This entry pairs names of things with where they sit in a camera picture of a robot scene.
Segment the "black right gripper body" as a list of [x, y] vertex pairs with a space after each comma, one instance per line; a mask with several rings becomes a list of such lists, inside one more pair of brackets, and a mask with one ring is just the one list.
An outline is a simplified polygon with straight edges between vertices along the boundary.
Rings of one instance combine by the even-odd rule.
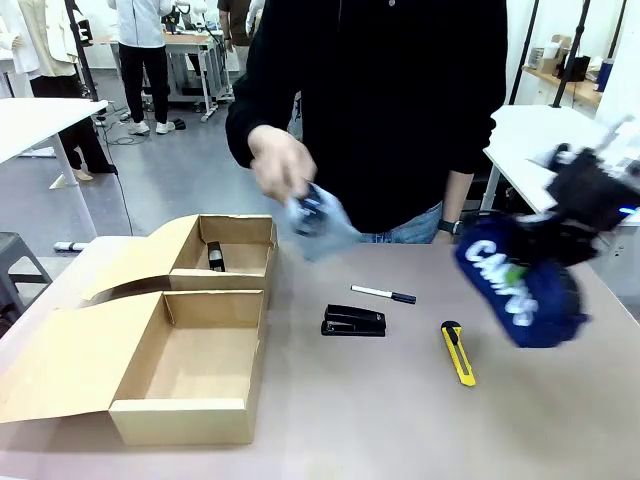
[[616, 167], [592, 148], [577, 153], [560, 146], [548, 169], [555, 177], [546, 187], [554, 199], [549, 220], [580, 225], [592, 233], [609, 232], [639, 210], [639, 162]]

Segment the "person's right hand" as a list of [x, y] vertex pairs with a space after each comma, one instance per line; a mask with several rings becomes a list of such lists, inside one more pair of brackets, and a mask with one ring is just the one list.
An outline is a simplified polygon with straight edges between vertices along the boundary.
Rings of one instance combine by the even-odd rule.
[[248, 146], [251, 170], [266, 196], [283, 206], [306, 196], [317, 169], [304, 144], [284, 130], [260, 125], [250, 132]]

